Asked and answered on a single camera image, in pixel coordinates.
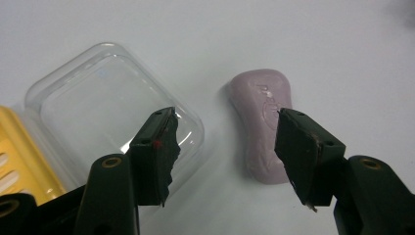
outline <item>embossed soap logo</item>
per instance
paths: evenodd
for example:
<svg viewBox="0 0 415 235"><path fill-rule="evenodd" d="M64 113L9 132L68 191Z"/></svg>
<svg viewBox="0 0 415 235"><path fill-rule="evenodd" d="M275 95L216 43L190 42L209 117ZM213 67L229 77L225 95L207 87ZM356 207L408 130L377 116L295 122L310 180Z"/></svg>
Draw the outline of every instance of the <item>embossed soap logo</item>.
<svg viewBox="0 0 415 235"><path fill-rule="evenodd" d="M276 130L278 126L278 111L281 104L277 103L273 97L272 92L269 91L267 85L256 86L264 97L262 105L262 116L269 128Z"/></svg>

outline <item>white background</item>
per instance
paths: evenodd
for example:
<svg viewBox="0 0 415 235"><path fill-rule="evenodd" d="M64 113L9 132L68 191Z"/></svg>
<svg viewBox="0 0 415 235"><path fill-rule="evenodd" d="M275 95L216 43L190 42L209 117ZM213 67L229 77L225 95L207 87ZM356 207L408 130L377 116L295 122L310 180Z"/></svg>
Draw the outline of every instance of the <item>white background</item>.
<svg viewBox="0 0 415 235"><path fill-rule="evenodd" d="M2 1L0 104L92 45L124 46L202 119L197 171L142 234L337 234L291 185L244 169L246 133L224 89L238 73L282 72L293 106L387 162L415 191L415 1Z"/></svg>

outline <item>plastic container lid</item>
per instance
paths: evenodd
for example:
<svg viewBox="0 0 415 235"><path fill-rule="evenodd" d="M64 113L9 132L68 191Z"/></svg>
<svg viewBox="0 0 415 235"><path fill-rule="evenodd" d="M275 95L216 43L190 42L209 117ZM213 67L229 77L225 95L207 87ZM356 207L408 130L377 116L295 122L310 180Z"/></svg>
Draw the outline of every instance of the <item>plastic container lid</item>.
<svg viewBox="0 0 415 235"><path fill-rule="evenodd" d="M124 153L149 115L174 106L181 152L172 176L204 140L200 119L113 43L96 45L35 83L23 120L64 187L85 184L92 163Z"/></svg>

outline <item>soap bar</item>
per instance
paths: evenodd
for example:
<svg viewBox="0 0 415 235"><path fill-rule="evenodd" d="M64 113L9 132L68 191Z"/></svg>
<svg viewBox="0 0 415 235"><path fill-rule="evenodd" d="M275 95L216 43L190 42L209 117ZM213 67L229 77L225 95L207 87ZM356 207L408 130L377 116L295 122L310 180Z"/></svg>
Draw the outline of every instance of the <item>soap bar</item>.
<svg viewBox="0 0 415 235"><path fill-rule="evenodd" d="M278 111L292 107L288 79L276 70L246 71L231 80L229 91L248 132L248 171L264 184L288 182L284 164L274 152Z"/></svg>

